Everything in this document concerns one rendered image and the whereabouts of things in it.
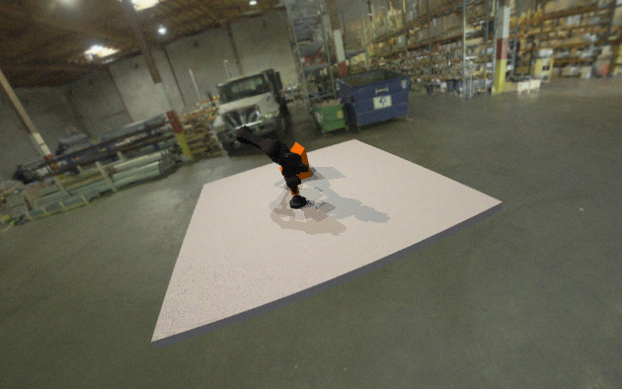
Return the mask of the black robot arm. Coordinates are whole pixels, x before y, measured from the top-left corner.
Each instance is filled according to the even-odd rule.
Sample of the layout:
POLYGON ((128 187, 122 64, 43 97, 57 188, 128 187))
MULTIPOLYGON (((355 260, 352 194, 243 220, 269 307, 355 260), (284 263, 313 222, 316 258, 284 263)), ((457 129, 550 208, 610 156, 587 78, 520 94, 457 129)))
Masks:
POLYGON ((292 167, 295 167, 297 175, 302 172, 308 172, 308 165, 301 162, 302 159, 298 153, 292 152, 287 149, 287 145, 277 139, 272 140, 270 138, 261 138, 250 130, 251 128, 246 125, 244 125, 244 127, 241 126, 236 135, 236 140, 245 144, 252 144, 256 146, 257 148, 267 153, 269 158, 271 158, 272 161, 274 161, 278 165, 288 164, 292 167))

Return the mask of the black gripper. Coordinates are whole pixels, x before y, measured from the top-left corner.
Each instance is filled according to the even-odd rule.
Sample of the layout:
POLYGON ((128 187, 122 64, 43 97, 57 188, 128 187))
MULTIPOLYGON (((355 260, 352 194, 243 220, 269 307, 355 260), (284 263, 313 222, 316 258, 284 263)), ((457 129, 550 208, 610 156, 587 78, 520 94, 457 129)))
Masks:
POLYGON ((292 167, 288 164, 280 164, 281 165, 281 172, 282 175, 284 176, 284 179, 286 180, 286 184, 287 186, 294 192, 294 194, 297 194, 297 185, 301 184, 301 180, 298 176, 296 176, 296 171, 295 171, 295 167, 292 167))

